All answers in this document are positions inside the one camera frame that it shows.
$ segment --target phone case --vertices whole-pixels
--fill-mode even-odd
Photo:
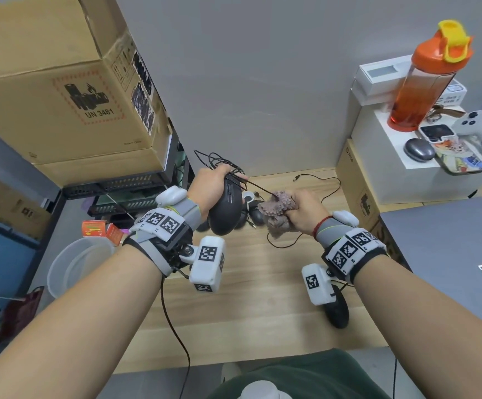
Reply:
[[[452,175],[464,175],[482,172],[482,161],[470,150],[465,140],[456,134],[443,135],[438,138],[427,137],[422,128],[418,131],[435,149],[438,163]]]

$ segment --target human arm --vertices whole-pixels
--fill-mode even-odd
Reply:
[[[329,212],[297,190],[295,226],[312,234]],[[401,365],[426,397],[482,397],[482,321],[387,256],[354,279],[357,293]]]
[[[188,197],[203,216],[221,197],[228,165],[201,170]],[[53,302],[0,355],[0,399],[93,398],[108,381],[158,295],[163,275],[122,247]]]

